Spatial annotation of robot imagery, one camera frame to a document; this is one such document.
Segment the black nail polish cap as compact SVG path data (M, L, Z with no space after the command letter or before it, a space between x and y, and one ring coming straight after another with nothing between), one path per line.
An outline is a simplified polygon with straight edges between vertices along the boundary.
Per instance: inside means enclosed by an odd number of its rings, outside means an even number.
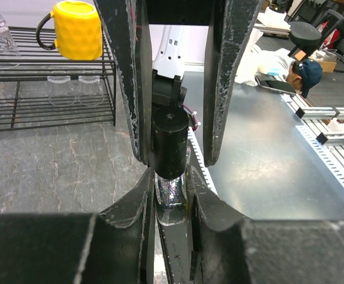
M155 171L164 179L180 177L186 169L189 118L178 106L163 106L152 115Z

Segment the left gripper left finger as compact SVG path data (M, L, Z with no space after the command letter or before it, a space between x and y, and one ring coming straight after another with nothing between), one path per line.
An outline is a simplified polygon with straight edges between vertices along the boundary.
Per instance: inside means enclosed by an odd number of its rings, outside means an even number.
M153 178L100 213L0 214L0 283L152 283Z

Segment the nail polish bottle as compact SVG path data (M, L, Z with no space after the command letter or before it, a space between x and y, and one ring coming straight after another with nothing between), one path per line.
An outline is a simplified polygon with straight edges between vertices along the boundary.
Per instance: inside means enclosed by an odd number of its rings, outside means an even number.
M183 223L187 217L185 176L165 179L155 175L156 213L163 226Z

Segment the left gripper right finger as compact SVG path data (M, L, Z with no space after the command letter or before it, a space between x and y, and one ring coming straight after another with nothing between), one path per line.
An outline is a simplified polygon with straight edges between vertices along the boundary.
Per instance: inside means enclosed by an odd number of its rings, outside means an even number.
M186 172L195 283L344 283L344 220L252 220Z

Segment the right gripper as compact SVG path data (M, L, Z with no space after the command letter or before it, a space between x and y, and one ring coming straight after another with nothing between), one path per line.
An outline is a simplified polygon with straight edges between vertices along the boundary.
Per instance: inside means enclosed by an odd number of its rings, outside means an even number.
M94 4L117 65L133 154L145 165L149 164L152 115L149 23L209 24L204 58L202 142L205 166L216 164L235 75L262 2L97 0Z

